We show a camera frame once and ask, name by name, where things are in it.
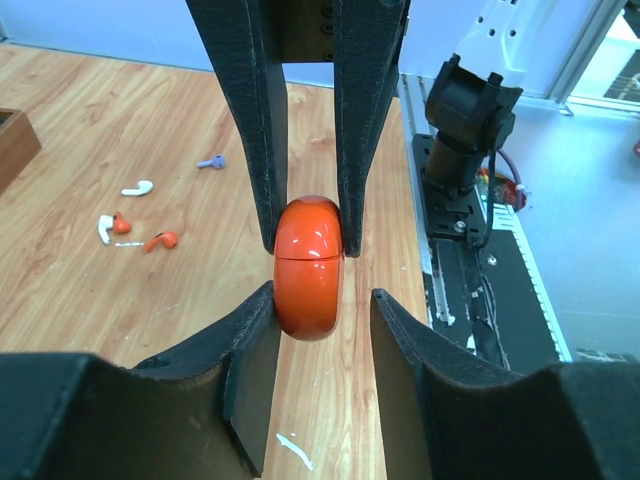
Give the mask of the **orange earbud case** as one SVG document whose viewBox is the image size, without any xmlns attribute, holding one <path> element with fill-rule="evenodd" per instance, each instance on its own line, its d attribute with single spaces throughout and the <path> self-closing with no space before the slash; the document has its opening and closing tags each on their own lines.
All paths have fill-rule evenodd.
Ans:
<svg viewBox="0 0 640 480">
<path fill-rule="evenodd" d="M 290 202 L 274 250 L 274 302 L 281 329 L 300 341 L 330 336 L 338 323 L 343 274 L 337 205 L 323 196 Z"/>
</svg>

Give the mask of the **white earbud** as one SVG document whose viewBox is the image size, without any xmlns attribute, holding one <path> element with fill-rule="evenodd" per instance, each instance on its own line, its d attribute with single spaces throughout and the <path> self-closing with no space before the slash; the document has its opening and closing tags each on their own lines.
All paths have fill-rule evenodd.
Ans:
<svg viewBox="0 0 640 480">
<path fill-rule="evenodd" d="M 111 244 L 110 231 L 114 228 L 114 217 L 112 215 L 101 215 L 97 224 L 99 237 L 104 245 Z"/>
<path fill-rule="evenodd" d="M 143 179 L 139 180 L 135 187 L 123 188 L 121 195 L 125 197 L 141 197 L 151 193 L 153 188 L 154 183 L 152 181 Z"/>
</svg>

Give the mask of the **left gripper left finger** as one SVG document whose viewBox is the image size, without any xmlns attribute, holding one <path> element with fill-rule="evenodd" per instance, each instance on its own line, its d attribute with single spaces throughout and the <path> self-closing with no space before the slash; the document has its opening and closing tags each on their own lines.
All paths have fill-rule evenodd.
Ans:
<svg viewBox="0 0 640 480">
<path fill-rule="evenodd" d="M 262 475 L 281 333 L 265 283 L 132 368 L 90 353 L 1 358 L 5 479 Z"/>
</svg>

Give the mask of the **orange earbud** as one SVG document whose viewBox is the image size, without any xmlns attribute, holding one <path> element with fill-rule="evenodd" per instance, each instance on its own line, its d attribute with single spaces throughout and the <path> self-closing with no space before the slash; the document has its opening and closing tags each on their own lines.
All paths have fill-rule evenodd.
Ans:
<svg viewBox="0 0 640 480">
<path fill-rule="evenodd" d="M 132 225 L 123 219 L 120 212 L 113 215 L 113 230 L 117 234 L 126 234 L 132 230 Z"/>
<path fill-rule="evenodd" d="M 156 234 L 143 245 L 145 253 L 150 253 L 156 247 L 162 246 L 165 249 L 173 249 L 178 244 L 178 235 L 173 231 L 164 231 Z"/>
</svg>

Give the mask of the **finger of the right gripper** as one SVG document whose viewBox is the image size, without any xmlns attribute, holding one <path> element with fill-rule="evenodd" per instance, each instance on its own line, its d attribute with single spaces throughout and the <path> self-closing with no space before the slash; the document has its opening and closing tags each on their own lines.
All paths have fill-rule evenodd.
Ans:
<svg viewBox="0 0 640 480">
<path fill-rule="evenodd" d="M 334 3 L 337 188 L 345 255 L 361 254 L 365 189 L 399 80 L 408 1 Z"/>
<path fill-rule="evenodd" d="M 271 1 L 191 0 L 189 12 L 237 126 L 261 238 L 274 252 L 287 205 L 287 89 Z"/>
</svg>

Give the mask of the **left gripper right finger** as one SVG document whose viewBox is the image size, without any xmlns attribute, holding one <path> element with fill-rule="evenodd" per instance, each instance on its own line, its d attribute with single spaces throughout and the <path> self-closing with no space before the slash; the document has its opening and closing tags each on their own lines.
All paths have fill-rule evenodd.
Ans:
<svg viewBox="0 0 640 480">
<path fill-rule="evenodd" d="M 391 479 L 635 479 L 639 367 L 520 375 L 417 321 L 383 289 L 370 332 Z"/>
</svg>

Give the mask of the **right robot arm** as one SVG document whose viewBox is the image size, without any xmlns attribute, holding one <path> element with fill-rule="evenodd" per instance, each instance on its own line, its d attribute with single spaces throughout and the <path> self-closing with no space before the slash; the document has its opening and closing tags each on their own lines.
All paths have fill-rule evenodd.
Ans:
<svg viewBox="0 0 640 480">
<path fill-rule="evenodd" d="M 283 67 L 334 68 L 337 187 L 344 253 L 361 251 L 366 182 L 391 99 L 408 25 L 406 1 L 191 1 L 188 9 L 238 128 L 262 241 L 276 248 L 287 206 L 288 113 Z M 528 46 L 455 52 L 427 97 L 438 140 L 468 156 L 494 154 L 512 132 L 521 89 L 507 79 Z"/>
</svg>

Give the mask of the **wooden compartment tray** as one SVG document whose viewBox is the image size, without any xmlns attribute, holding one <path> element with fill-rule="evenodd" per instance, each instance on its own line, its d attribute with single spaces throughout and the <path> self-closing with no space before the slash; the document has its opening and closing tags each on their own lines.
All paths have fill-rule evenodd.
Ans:
<svg viewBox="0 0 640 480">
<path fill-rule="evenodd" d="M 1 109 L 0 192 L 4 193 L 41 150 L 40 140 L 27 114 Z"/>
</svg>

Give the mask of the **purple earbud right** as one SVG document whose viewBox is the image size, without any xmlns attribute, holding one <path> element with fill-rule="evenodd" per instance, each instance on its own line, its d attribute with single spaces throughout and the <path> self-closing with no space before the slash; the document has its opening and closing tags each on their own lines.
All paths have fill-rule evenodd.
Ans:
<svg viewBox="0 0 640 480">
<path fill-rule="evenodd" d="M 220 170 L 220 169 L 224 169 L 225 167 L 226 167 L 226 158 L 223 155 L 215 155 L 210 159 L 200 161 L 198 163 L 199 169 L 212 168 L 212 169 Z"/>
</svg>

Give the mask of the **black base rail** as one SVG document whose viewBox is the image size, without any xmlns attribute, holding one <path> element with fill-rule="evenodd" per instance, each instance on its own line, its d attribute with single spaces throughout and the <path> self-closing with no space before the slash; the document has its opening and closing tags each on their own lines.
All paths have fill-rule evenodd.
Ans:
<svg viewBox="0 0 640 480">
<path fill-rule="evenodd" d="M 499 367 L 521 374 L 569 362 L 572 354 L 550 303 L 519 219 L 509 205 L 493 208 L 484 248 L 486 204 L 476 189 L 452 198 L 427 180 L 435 139 L 417 134 L 428 260 L 425 280 L 433 329 Z"/>
</svg>

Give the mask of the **white earbud left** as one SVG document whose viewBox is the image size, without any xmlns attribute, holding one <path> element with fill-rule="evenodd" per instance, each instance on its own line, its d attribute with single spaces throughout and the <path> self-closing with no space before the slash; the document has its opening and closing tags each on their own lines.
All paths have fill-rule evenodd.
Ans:
<svg viewBox="0 0 640 480">
<path fill-rule="evenodd" d="M 101 215 L 97 224 L 99 237 L 104 245 L 111 244 L 110 231 L 114 228 L 114 217 L 112 215 Z"/>
</svg>

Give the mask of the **white earbud right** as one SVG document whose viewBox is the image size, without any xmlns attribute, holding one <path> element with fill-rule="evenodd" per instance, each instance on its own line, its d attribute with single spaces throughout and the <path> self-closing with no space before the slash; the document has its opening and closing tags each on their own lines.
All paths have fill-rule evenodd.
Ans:
<svg viewBox="0 0 640 480">
<path fill-rule="evenodd" d="M 139 180 L 135 187 L 123 188 L 121 195 L 125 197 L 141 197 L 151 193 L 153 188 L 154 183 L 152 181 L 143 179 Z"/>
</svg>

